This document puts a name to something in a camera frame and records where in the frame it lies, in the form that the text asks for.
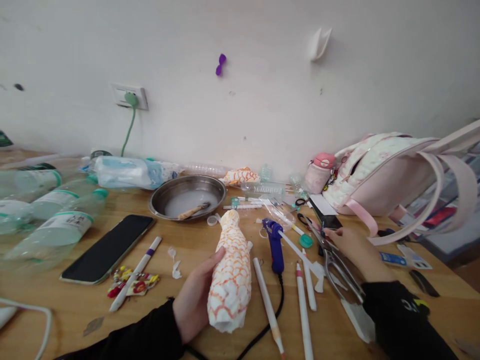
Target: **purple clip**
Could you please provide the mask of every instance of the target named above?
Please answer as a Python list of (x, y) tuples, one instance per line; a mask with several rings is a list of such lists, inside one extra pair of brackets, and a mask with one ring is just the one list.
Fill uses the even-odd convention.
[(215, 71), (215, 74), (217, 76), (222, 75), (222, 65), (225, 64), (226, 61), (227, 61), (227, 57), (223, 54), (220, 54), (220, 58), (218, 59), (218, 62), (220, 63), (220, 65), (216, 67), (216, 71)]

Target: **glue gun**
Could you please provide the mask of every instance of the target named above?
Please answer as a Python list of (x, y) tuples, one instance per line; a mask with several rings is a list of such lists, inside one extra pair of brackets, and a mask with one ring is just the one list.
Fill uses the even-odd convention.
[(270, 242), (271, 269), (275, 274), (280, 275), (284, 272), (285, 266), (284, 255), (282, 254), (282, 244), (280, 243), (282, 237), (279, 234), (279, 230), (283, 232), (284, 229), (279, 223), (270, 220), (268, 217), (264, 218), (261, 223), (268, 234), (268, 241)]

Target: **wall socket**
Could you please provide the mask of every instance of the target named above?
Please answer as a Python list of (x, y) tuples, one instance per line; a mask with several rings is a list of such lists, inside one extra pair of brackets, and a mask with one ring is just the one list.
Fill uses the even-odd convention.
[(117, 83), (110, 84), (111, 91), (113, 93), (113, 99), (115, 104), (130, 108), (130, 104), (125, 101), (125, 94), (132, 93), (138, 98), (137, 110), (148, 110), (149, 104), (147, 102), (147, 96), (145, 95), (145, 89), (143, 87), (135, 87), (128, 85), (121, 85)]

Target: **black power cord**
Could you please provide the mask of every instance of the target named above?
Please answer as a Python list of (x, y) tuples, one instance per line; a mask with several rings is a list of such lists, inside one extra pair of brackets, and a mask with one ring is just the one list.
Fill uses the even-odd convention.
[[(284, 298), (285, 298), (285, 290), (284, 290), (284, 279), (282, 278), (282, 274), (278, 274), (278, 280), (280, 281), (280, 287), (281, 287), (281, 298), (280, 298), (280, 304), (278, 305), (278, 309), (275, 312), (275, 318), (278, 319), (280, 312), (282, 311), (282, 307), (284, 306)], [(250, 343), (246, 346), (245, 350), (242, 351), (239, 357), (236, 358), (236, 360), (241, 360), (244, 358), (245, 355), (250, 351), (251, 348), (255, 346), (256, 343), (260, 341), (261, 338), (265, 336), (266, 333), (268, 333), (270, 330), (270, 324), (265, 326), (265, 328), (260, 331), (260, 333), (255, 336), (255, 338), (250, 341)], [(195, 358), (198, 360), (208, 360), (203, 354), (201, 354), (199, 351), (195, 350), (193, 347), (190, 345), (185, 345), (185, 351), (193, 355)]]

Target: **pink backpack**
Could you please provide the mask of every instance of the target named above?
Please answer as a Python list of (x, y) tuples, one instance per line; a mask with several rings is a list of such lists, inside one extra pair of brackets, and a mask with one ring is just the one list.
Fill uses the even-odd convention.
[[(478, 195), (475, 173), (455, 154), (479, 141), (480, 120), (440, 140), (418, 139), (399, 132), (370, 135), (335, 154), (339, 164), (337, 178), (323, 191), (323, 196), (339, 214), (357, 215), (370, 229), (368, 239), (374, 245), (395, 242), (413, 231), (427, 235), (452, 232), (467, 222)], [(456, 177), (457, 211), (441, 230), (417, 230), (440, 197), (444, 185), (442, 162)], [(394, 234), (374, 237), (378, 226), (373, 217), (389, 216), (432, 174), (436, 176), (433, 197), (415, 221)]]

